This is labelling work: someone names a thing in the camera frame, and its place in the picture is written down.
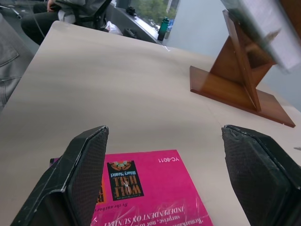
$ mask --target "wooden book stand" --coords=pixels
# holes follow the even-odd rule
[[[275,62],[223,11],[229,31],[210,72],[190,67],[191,92],[295,127],[276,98],[256,87]]]

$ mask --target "wooden table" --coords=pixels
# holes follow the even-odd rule
[[[9,225],[71,139],[110,128],[107,153],[177,149],[215,226],[248,220],[230,184],[221,127],[272,136],[301,165],[301,113],[278,98],[294,129],[189,90],[189,67],[213,59],[55,22],[0,117],[0,219]]]

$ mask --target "book cover illustration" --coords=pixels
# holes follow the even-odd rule
[[[212,226],[178,152],[107,154],[91,226]]]

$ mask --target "person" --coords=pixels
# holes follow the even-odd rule
[[[81,16],[93,15],[103,4],[103,0],[62,0],[85,8],[85,13],[80,11]],[[48,0],[47,3],[37,3],[33,6],[33,15],[27,15],[21,20],[21,27],[24,33],[35,43],[40,45],[47,35],[52,23],[56,20],[70,24],[75,23],[73,11],[66,6],[57,9],[55,0]]]

